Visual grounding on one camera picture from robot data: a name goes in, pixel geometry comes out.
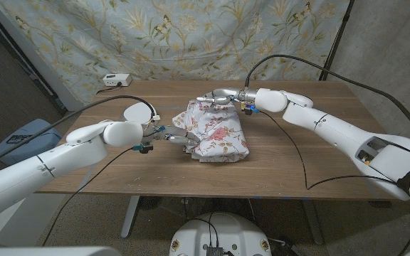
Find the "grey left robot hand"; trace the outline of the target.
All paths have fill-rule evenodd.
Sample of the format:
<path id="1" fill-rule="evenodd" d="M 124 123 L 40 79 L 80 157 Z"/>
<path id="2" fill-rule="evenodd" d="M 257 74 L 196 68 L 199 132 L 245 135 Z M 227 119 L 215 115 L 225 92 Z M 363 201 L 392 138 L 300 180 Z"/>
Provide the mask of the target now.
<path id="1" fill-rule="evenodd" d="M 161 126 L 154 134 L 156 140 L 167 140 L 173 144 L 184 146 L 196 146 L 200 143 L 200 138 L 186 129 L 175 126 Z"/>

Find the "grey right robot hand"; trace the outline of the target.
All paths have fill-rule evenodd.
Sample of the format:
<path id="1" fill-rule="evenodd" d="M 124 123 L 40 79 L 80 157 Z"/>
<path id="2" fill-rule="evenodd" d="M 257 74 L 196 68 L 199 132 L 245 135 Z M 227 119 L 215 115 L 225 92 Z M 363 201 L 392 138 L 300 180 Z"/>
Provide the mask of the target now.
<path id="1" fill-rule="evenodd" d="M 255 100 L 256 94 L 257 90 L 225 87 L 208 92 L 201 97 L 197 97 L 196 100 L 214 105 L 227 105 L 231 102 L 252 102 Z"/>

